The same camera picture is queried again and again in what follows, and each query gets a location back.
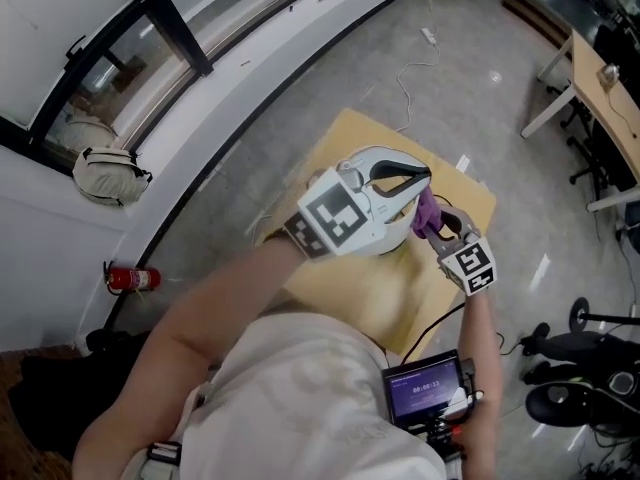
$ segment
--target table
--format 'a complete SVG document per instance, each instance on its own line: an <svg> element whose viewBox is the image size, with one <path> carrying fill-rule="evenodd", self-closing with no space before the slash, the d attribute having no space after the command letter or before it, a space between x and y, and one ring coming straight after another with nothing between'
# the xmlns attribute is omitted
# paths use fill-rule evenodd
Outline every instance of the table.
<svg viewBox="0 0 640 480"><path fill-rule="evenodd" d="M560 62L560 59L572 49L572 80L569 87L556 98L542 113L529 123L521 132L523 138L529 137L574 97L584 103L616 144L636 180L640 181L640 138L634 139L633 132L640 137L640 109L621 83L617 83L610 91L611 105L622 114L631 127L617 115L609 104L596 73L605 62L593 50L580 34L572 31L571 37L558 50L551 62L540 72L538 80L545 77ZM640 199L640 187L636 186L622 193L605 197L587 205L587 210L596 212L619 203L627 203Z"/></svg>
<svg viewBox="0 0 640 480"><path fill-rule="evenodd" d="M335 165L366 146L383 145L406 151L433 172L436 194L464 209L484 233L496 199L487 188L415 142L349 109L343 110L306 158L289 184L265 235L291 216L306 183L318 169ZM426 240L410 233L407 241L383 256L343 256L307 263L285 287L302 302L342 320L396 354L408 351L422 331L442 316L460 294L438 269ZM419 356L433 331L412 354Z"/></svg>

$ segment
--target desk leg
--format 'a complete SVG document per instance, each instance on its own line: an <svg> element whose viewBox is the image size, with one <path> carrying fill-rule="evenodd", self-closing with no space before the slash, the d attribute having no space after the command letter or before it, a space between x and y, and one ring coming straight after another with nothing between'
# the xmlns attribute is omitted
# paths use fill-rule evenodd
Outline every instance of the desk leg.
<svg viewBox="0 0 640 480"><path fill-rule="evenodd" d="M544 109L538 117L536 117L533 121L531 121L523 130L520 132L522 138L526 139L529 135L535 132L538 128L540 128L544 123L546 123L549 119L551 119L554 115L558 113L558 111L564 107L567 103L569 103L576 95L576 91L573 88L573 84L566 88L566 90L558 96L551 105L549 105L546 109Z"/></svg>
<svg viewBox="0 0 640 480"><path fill-rule="evenodd" d="M637 201L638 199L640 199L640 186L633 187L629 190L621 192L620 194L615 194L609 197L605 197L604 199L598 199L593 203L589 203L587 205L587 210L593 213L604 208L609 208L610 206L615 206L622 203L630 203L632 201Z"/></svg>
<svg viewBox="0 0 640 480"><path fill-rule="evenodd" d="M558 50L558 53L556 53L555 57L551 59L551 62L549 62L549 64L547 64L545 68L542 71L540 71L540 74L538 75L538 80L540 80L541 82L544 82L544 79L551 72L551 70L556 67L556 64L560 62L560 59L562 59L562 57L565 56L565 54L569 51L569 48L571 48L572 44L573 44L573 36L569 36L569 39L567 39L565 43L560 47L560 49Z"/></svg>

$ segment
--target small screen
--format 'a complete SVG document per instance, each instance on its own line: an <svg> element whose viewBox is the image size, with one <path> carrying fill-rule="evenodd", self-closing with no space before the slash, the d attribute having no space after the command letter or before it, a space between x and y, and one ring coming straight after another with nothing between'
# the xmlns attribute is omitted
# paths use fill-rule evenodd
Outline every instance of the small screen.
<svg viewBox="0 0 640 480"><path fill-rule="evenodd" d="M449 403L460 387L455 360L398 375L390 379L391 400L397 417Z"/></svg>

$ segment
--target window frame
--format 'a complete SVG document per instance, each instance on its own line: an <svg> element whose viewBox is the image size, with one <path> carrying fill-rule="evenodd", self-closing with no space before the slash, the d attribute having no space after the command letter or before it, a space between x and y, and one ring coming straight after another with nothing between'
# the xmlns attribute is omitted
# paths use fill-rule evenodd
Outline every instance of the window frame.
<svg viewBox="0 0 640 480"><path fill-rule="evenodd" d="M23 155L62 174L72 176L74 160L64 151L44 141L64 105L109 48L138 20L147 17L169 46L188 62L185 71L140 120L124 142L124 148L136 151L180 97L200 78L213 72L213 64L271 17L296 0L274 0L251 15L224 39L205 52L189 29L172 0L133 0L91 41L74 52L64 74L53 87L31 126L23 128L0 116L0 146Z"/></svg>

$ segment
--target window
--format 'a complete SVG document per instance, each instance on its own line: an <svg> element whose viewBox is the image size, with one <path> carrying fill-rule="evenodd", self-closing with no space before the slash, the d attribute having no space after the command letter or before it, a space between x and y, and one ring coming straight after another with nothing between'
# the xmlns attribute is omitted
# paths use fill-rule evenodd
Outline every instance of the window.
<svg viewBox="0 0 640 480"><path fill-rule="evenodd" d="M75 161L86 147L124 146L128 123L143 119L188 69L149 18L140 18L78 84L49 129L45 147Z"/></svg>
<svg viewBox="0 0 640 480"><path fill-rule="evenodd" d="M0 144L69 175L86 147L135 150L292 1L0 0Z"/></svg>

